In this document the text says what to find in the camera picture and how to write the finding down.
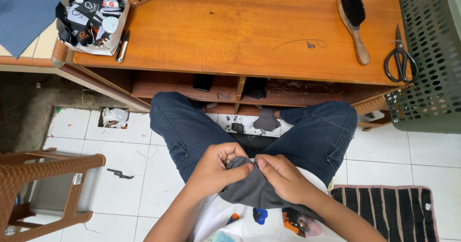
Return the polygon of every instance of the sticker label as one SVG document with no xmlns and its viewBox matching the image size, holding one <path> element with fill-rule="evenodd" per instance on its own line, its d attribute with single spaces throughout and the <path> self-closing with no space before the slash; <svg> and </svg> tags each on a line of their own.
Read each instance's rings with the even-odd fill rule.
<svg viewBox="0 0 461 242">
<path fill-rule="evenodd" d="M 83 173 L 77 173 L 75 174 L 75 178 L 74 178 L 74 184 L 80 184 L 82 182 L 82 177 L 84 176 Z"/>
</svg>

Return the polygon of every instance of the gray fabric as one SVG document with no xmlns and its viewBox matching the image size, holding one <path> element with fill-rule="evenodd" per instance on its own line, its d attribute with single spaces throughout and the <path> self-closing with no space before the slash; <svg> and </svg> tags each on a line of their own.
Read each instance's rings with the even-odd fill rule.
<svg viewBox="0 0 461 242">
<path fill-rule="evenodd" d="M 15 58 L 56 18 L 60 0 L 0 0 L 0 45 Z"/>
<path fill-rule="evenodd" d="M 274 109 L 262 107 L 259 118 L 253 122 L 253 127 L 266 131 L 280 127 L 280 122 L 274 117 Z"/>
<path fill-rule="evenodd" d="M 246 157 L 235 157 L 226 165 L 226 168 L 238 167 L 244 163 L 252 162 Z M 252 164 L 255 166 L 255 169 L 245 179 L 229 184 L 218 193 L 223 200 L 263 210 L 291 207 L 318 221 L 324 221 L 306 206 L 293 204 L 280 198 L 275 193 L 274 186 L 266 180 L 258 165 L 255 163 Z"/>
</svg>

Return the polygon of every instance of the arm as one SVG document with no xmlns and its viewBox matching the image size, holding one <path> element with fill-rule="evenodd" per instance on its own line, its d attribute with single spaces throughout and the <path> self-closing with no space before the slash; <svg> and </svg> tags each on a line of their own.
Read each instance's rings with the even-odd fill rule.
<svg viewBox="0 0 461 242">
<path fill-rule="evenodd" d="M 255 161 L 281 198 L 309 207 L 348 242 L 386 241 L 370 223 L 311 184 L 285 156 L 257 155 Z"/>
<path fill-rule="evenodd" d="M 149 231 L 144 242 L 185 242 L 195 223 L 199 204 L 207 196 L 247 177 L 251 163 L 227 170 L 234 157 L 248 157 L 237 143 L 211 145 L 203 154 L 184 188 Z"/>
</svg>

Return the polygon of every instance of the green laundry basket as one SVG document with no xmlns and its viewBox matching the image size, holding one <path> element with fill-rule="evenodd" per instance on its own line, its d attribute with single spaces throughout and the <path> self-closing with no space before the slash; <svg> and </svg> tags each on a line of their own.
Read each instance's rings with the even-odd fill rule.
<svg viewBox="0 0 461 242">
<path fill-rule="evenodd" d="M 414 86 L 387 95 L 399 130 L 461 133 L 461 0 L 400 0 Z"/>
</svg>

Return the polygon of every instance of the fingernail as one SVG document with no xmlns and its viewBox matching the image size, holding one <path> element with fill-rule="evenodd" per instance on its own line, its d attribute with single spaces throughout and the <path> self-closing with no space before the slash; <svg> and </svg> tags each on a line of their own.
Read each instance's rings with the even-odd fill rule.
<svg viewBox="0 0 461 242">
<path fill-rule="evenodd" d="M 266 167 L 266 163 L 267 163 L 267 162 L 266 162 L 264 159 L 262 159 L 262 158 L 258 160 L 258 165 L 259 165 L 261 168 Z"/>
</svg>

